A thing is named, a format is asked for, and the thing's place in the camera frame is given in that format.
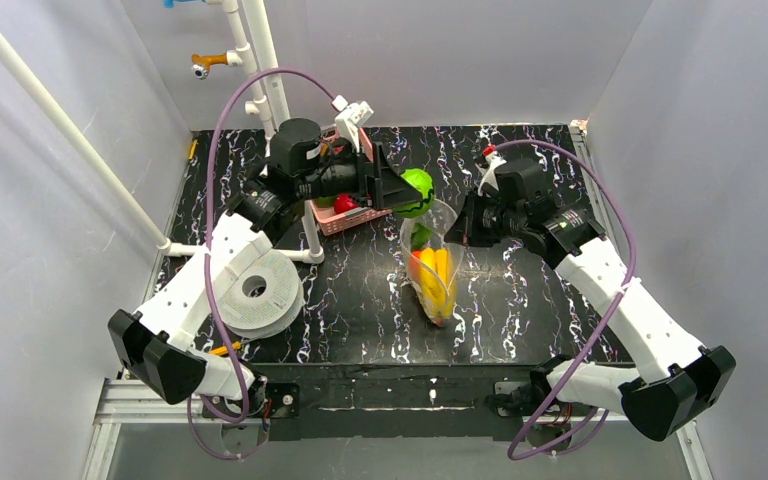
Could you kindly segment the green toy watermelon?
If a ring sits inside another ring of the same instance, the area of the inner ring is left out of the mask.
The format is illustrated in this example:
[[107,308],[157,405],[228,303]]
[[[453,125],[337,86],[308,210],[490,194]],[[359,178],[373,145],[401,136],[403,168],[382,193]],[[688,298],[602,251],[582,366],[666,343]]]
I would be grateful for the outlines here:
[[432,206],[435,187],[430,174],[420,168],[405,170],[401,177],[415,190],[413,201],[397,206],[393,213],[403,218],[424,215]]

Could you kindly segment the red toy pepper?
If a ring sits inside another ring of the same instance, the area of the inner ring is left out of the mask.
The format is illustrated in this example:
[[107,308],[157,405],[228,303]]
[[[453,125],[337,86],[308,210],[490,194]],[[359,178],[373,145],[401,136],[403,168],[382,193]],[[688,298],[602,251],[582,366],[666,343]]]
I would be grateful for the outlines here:
[[336,196],[333,210],[336,215],[350,212],[360,207],[360,204],[349,194],[341,193]]

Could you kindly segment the green toy vegetable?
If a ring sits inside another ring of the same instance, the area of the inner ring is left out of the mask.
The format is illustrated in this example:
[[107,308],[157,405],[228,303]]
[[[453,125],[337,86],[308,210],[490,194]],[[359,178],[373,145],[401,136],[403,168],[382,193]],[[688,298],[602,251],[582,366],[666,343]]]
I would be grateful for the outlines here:
[[333,207],[335,201],[336,201],[336,197],[335,196],[327,196],[327,197],[320,197],[320,198],[315,199],[314,200],[314,204],[318,208],[328,209],[328,208],[332,208]]

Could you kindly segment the yellow toy bananas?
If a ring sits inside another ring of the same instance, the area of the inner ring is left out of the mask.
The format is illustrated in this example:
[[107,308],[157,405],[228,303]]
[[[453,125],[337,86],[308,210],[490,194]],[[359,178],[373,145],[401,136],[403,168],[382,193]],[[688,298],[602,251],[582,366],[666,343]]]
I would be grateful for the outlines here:
[[426,247],[421,253],[418,266],[423,308],[431,322],[441,326],[454,313],[453,256],[448,249]]

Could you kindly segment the clear polka dot zip bag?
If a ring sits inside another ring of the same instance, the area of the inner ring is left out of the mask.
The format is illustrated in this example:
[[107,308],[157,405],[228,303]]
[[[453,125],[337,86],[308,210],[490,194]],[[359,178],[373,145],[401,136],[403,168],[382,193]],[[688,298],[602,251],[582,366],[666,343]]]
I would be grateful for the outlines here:
[[456,277],[465,252],[444,239],[456,217],[449,205],[435,199],[424,214],[404,219],[399,232],[407,279],[423,313],[438,327],[454,317]]

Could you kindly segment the orange toy carrot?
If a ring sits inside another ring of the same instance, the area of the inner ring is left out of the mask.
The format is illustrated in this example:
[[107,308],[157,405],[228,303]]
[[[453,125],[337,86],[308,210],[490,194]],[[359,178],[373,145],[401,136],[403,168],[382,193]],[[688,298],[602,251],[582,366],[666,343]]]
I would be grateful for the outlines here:
[[418,261],[423,249],[429,244],[433,232],[430,228],[421,223],[415,223],[409,237],[409,246],[411,256],[408,259],[408,275],[417,277],[419,275]]

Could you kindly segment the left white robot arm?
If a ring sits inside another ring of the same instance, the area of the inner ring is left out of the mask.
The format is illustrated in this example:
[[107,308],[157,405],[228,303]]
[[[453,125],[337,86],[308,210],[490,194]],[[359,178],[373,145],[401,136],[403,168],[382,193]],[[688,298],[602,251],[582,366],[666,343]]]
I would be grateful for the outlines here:
[[192,342],[220,298],[239,290],[246,272],[291,259],[274,245],[304,215],[308,201],[348,194],[376,210],[395,210],[423,196],[387,160],[381,143],[349,135],[326,140],[309,119],[283,122],[269,141],[266,175],[247,179],[221,215],[206,200],[207,232],[158,293],[135,311],[117,310],[107,328],[122,366],[171,405],[194,394],[247,401],[254,373],[233,356],[205,354]]

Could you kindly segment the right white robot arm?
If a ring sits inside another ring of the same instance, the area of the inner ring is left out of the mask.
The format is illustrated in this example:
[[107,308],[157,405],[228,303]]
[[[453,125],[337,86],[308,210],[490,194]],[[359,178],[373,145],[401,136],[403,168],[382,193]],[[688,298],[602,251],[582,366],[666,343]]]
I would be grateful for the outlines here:
[[623,414],[645,437],[663,441],[719,400],[737,366],[733,354],[683,329],[631,276],[585,208],[559,206],[529,161],[490,158],[478,168],[479,186],[445,241],[490,247],[520,240],[578,290],[633,360],[630,367],[609,367],[557,355],[534,368],[526,385],[493,395],[498,407],[525,415],[556,403],[597,407]]

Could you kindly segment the pink plastic basket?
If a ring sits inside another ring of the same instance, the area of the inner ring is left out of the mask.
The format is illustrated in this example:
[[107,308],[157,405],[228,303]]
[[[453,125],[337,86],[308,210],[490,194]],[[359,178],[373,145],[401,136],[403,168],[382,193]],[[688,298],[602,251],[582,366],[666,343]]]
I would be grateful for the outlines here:
[[376,148],[364,129],[360,130],[360,148],[354,149],[351,142],[343,142],[335,127],[322,132],[320,141],[320,165],[314,170],[313,178],[321,180],[323,191],[330,195],[319,196],[305,201],[310,209],[314,225],[326,236],[335,235],[347,229],[362,225],[391,213],[391,210],[376,210],[370,206],[370,193],[337,192],[334,184],[340,183],[340,175],[354,169],[363,157],[369,164],[376,161]]

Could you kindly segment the orange toy faucet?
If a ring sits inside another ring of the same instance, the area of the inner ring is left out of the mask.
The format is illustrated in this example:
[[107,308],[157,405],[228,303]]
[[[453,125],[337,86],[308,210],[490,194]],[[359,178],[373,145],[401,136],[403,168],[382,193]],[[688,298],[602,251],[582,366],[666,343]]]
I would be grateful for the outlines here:
[[193,76],[199,80],[206,79],[213,66],[215,65],[227,65],[228,57],[226,53],[217,55],[191,55],[191,72]]

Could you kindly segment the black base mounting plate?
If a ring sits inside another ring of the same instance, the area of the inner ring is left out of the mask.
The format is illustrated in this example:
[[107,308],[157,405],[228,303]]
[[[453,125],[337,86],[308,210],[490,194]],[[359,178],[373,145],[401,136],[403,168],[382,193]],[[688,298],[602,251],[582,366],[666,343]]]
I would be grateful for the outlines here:
[[528,381],[528,364],[269,364],[273,441],[489,437],[511,440],[517,417],[486,399]]

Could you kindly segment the blue toy faucet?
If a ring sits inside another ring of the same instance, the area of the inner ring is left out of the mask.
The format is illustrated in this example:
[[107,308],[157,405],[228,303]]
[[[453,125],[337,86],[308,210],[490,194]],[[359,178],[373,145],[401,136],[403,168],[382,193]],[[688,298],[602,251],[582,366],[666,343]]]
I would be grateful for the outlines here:
[[174,8],[178,4],[185,4],[185,3],[192,3],[192,2],[199,2],[202,4],[207,3],[205,0],[164,0],[163,5],[165,8]]

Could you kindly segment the white PVC pipe frame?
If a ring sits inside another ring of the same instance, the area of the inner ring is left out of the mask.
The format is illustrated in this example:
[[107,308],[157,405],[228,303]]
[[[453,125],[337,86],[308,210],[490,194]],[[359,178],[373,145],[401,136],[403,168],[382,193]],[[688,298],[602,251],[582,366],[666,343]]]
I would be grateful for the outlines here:
[[189,137],[119,3],[0,1],[0,194],[71,214],[52,229],[70,252],[192,255],[167,234]]

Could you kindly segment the orange handled screwdriver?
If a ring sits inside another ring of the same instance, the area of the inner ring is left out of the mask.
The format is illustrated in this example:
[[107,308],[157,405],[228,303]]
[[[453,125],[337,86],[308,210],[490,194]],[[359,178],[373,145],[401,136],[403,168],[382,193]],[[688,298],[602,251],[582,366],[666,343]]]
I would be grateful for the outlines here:
[[235,341],[231,344],[231,347],[227,347],[227,346],[217,347],[210,350],[209,354],[215,355],[215,356],[221,356],[221,357],[229,356],[231,352],[239,351],[244,345],[245,345],[244,342]]

